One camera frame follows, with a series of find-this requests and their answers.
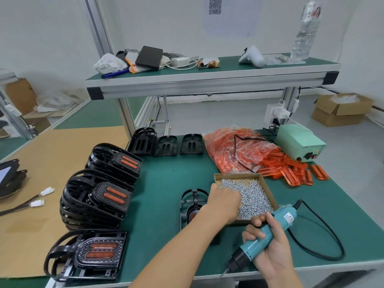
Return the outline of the person's left hand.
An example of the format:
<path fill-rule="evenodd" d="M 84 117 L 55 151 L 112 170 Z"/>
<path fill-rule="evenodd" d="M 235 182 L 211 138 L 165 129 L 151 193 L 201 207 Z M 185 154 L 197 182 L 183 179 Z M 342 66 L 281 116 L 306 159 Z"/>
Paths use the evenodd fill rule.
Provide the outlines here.
<path fill-rule="evenodd" d="M 218 188 L 213 183 L 207 203 L 203 206 L 202 218 L 207 227 L 218 231 L 238 218 L 241 194 L 229 188 Z"/>

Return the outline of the person's right hand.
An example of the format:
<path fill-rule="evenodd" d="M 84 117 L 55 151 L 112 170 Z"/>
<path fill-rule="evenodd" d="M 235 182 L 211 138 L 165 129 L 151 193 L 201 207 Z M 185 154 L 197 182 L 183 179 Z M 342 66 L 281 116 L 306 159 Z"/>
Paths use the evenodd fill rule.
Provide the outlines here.
<path fill-rule="evenodd" d="M 267 217 L 267 223 L 271 227 L 274 239 L 263 252 L 253 259 L 253 263 L 268 285 L 268 281 L 276 277 L 297 275 L 297 273 L 285 232 L 271 213 Z"/>

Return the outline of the teal electric screwdriver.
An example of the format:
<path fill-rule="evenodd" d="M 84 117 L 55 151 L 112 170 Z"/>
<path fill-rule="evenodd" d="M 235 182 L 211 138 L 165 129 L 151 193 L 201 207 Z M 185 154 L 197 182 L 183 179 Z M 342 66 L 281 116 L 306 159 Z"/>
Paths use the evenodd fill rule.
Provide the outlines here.
<path fill-rule="evenodd" d="M 297 217 L 299 206 L 300 203 L 297 202 L 294 205 L 279 207 L 271 213 L 275 220 L 279 222 L 284 232 L 292 226 Z M 247 241 L 239 246 L 229 259 L 223 275 L 243 270 L 274 239 L 271 227 L 267 222 L 263 223 L 260 229 L 265 234 L 265 237 L 254 241 Z"/>

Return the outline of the person's left forearm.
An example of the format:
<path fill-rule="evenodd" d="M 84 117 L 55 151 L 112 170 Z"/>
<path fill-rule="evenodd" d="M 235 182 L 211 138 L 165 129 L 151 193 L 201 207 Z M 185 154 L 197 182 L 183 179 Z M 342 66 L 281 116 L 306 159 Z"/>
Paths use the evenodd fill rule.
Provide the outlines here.
<path fill-rule="evenodd" d="M 145 266 L 129 288 L 189 288 L 215 235 L 227 220 L 208 205 Z"/>

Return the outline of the clear bag of orange reflectors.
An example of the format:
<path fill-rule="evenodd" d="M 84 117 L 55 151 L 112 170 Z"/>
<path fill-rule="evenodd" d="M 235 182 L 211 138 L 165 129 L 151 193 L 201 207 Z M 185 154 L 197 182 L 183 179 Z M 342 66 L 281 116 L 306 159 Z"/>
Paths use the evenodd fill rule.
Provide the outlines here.
<path fill-rule="evenodd" d="M 256 173 L 262 159 L 279 148 L 248 127 L 222 127 L 202 136 L 206 151 L 221 174 Z"/>

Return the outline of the black flat pedal plate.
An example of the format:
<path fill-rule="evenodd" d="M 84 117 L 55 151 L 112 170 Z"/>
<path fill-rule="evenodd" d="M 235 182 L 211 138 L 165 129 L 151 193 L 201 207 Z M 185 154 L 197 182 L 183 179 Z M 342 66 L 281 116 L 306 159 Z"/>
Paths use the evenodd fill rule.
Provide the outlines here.
<path fill-rule="evenodd" d="M 182 138 L 180 155 L 204 154 L 203 136 L 201 134 L 186 134 Z"/>
<path fill-rule="evenodd" d="M 157 146 L 154 153 L 155 157 L 160 156 L 177 156 L 178 153 L 178 141 L 177 136 L 166 135 L 161 136 L 157 140 Z"/>

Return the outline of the pile of loose orange reflectors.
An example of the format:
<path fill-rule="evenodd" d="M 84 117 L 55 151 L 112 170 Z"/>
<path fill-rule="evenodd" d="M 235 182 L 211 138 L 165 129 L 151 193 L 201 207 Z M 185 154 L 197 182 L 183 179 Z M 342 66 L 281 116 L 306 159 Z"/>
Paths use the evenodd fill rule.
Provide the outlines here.
<path fill-rule="evenodd" d="M 290 187 L 312 186 L 314 179 L 330 179 L 320 165 L 294 160 L 280 148 L 271 151 L 262 159 L 257 173 L 273 180 L 283 179 Z"/>

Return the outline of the green power supply box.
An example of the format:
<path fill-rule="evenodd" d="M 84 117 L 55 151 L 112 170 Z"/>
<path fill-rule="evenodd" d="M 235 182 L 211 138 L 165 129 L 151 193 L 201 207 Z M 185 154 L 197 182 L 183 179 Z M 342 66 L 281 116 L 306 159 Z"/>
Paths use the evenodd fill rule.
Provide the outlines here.
<path fill-rule="evenodd" d="M 281 125 L 275 144 L 291 159 L 301 162 L 313 162 L 326 147 L 324 141 L 300 124 Z"/>

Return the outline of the white power socket block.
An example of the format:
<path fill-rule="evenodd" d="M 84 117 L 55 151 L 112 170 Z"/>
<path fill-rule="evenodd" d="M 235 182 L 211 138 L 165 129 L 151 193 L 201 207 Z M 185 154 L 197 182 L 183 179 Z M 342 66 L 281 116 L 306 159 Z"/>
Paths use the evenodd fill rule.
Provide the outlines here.
<path fill-rule="evenodd" d="M 264 123 L 268 126 L 280 125 L 282 119 L 288 119 L 291 112 L 285 108 L 285 101 L 282 99 L 278 103 L 268 104 L 264 116 Z"/>

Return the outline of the open cardboard box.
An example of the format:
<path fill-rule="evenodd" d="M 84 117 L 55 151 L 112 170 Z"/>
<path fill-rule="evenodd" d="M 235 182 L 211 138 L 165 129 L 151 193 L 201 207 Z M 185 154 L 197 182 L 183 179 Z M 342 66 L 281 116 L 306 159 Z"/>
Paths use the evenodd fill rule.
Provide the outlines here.
<path fill-rule="evenodd" d="M 360 124 L 371 111 L 374 100 L 357 93 L 321 95 L 311 118 L 326 127 Z"/>

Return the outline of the clear plastic wrap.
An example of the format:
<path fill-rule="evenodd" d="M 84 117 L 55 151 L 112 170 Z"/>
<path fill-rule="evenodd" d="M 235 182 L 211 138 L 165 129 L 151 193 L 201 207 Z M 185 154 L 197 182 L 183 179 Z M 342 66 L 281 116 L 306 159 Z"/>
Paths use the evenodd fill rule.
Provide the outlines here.
<path fill-rule="evenodd" d="M 289 56 L 283 54 L 263 54 L 262 55 L 265 65 L 277 65 L 277 64 L 287 64 L 292 62 Z"/>

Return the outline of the orange and white cloth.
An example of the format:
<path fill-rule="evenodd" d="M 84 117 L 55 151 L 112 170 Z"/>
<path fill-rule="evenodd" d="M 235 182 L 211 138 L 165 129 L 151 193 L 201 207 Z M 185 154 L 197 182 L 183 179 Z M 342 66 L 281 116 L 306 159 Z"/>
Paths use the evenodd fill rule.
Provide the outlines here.
<path fill-rule="evenodd" d="M 125 56 L 125 61 L 129 65 L 129 72 L 130 73 L 137 74 L 137 73 L 140 73 L 143 71 L 140 66 L 136 65 L 136 60 L 137 60 L 138 56 L 139 56 L 139 53 L 132 52 L 132 51 L 128 51 L 126 56 Z"/>

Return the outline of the blue pen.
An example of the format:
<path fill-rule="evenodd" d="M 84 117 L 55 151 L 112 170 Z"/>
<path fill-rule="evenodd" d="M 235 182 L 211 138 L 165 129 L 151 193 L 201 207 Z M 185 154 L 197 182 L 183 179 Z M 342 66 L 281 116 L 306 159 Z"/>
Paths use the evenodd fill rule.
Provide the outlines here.
<path fill-rule="evenodd" d="M 123 70 L 120 70 L 120 71 L 116 71 L 116 72 L 111 72 L 111 73 L 107 73 L 107 74 L 102 74 L 101 75 L 101 78 L 102 79 L 111 79 L 111 78 L 115 78 L 115 77 L 118 77 L 118 76 L 121 76 L 123 74 L 126 74 L 126 73 L 129 73 L 129 68 L 125 68 Z"/>

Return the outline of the crumpled white plastic bag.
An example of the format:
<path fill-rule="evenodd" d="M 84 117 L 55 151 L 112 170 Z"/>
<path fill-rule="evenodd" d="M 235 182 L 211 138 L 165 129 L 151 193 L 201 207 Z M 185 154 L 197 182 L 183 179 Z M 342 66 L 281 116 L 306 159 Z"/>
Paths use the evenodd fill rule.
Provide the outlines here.
<path fill-rule="evenodd" d="M 95 64 L 94 69 L 101 75 L 110 74 L 125 70 L 128 65 L 117 56 L 106 53 Z"/>

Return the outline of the black pedal frame stack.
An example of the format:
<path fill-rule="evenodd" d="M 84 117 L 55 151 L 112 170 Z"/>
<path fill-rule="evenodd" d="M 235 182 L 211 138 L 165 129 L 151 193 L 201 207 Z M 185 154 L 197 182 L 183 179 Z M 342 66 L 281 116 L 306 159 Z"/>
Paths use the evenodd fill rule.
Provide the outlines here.
<path fill-rule="evenodd" d="M 154 156 L 157 146 L 157 133 L 154 128 L 137 129 L 127 146 L 127 151 L 134 155 Z"/>

